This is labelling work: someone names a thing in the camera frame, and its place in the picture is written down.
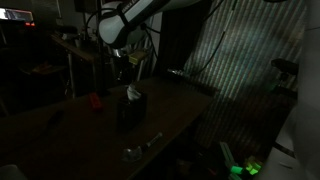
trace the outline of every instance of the metal tool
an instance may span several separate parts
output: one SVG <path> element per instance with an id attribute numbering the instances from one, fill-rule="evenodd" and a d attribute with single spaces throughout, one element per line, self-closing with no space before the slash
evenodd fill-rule
<path id="1" fill-rule="evenodd" d="M 146 152 L 148 148 L 150 148 L 155 142 L 157 142 L 162 137 L 162 133 L 159 132 L 156 137 L 154 137 L 151 141 L 147 142 L 142 146 L 138 146 L 136 149 L 124 149 L 122 160 L 125 162 L 135 162 L 142 158 L 143 152 Z"/>

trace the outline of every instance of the robotic arm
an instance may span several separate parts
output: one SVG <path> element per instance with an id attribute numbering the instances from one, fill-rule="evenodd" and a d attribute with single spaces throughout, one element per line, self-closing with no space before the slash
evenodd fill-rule
<path id="1" fill-rule="evenodd" d="M 102 12 L 100 36 L 111 48 L 119 49 L 137 42 L 144 33 L 137 28 L 157 12 L 182 8 L 200 0 L 129 0 L 104 4 L 102 8 L 115 9 Z"/>

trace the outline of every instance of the dark table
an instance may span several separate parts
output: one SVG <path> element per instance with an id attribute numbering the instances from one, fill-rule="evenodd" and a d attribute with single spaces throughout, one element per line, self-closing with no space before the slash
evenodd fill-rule
<path id="1" fill-rule="evenodd" d="M 116 130 L 117 101 L 125 87 L 110 89 L 111 95 L 101 99 L 100 113 L 92 112 L 84 96 L 0 119 L 0 166 L 16 164 L 29 179 L 134 177 L 211 102 L 208 96 L 160 78 L 137 82 L 136 87 L 148 95 L 147 115 L 127 133 Z M 61 122 L 46 132 L 48 120 L 59 110 L 64 111 Z M 158 132 L 163 137 L 140 161 L 121 160 L 123 149 L 142 145 Z"/>

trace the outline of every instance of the black container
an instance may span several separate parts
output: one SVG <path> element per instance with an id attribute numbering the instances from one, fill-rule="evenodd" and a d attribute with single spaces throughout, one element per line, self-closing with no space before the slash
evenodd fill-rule
<path id="1" fill-rule="evenodd" d="M 146 116 L 147 95 L 141 93 L 141 98 L 129 101 L 128 97 L 119 99 L 117 107 L 117 129 L 127 132 L 139 124 Z"/>

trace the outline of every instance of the red object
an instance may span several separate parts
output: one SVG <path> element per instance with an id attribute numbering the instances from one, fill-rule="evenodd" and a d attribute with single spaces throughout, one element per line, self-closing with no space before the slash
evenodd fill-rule
<path id="1" fill-rule="evenodd" d="M 102 111 L 102 104 L 100 102 L 100 98 L 97 95 L 97 93 L 90 93 L 89 94 L 90 104 L 92 107 L 92 110 L 95 112 Z"/>

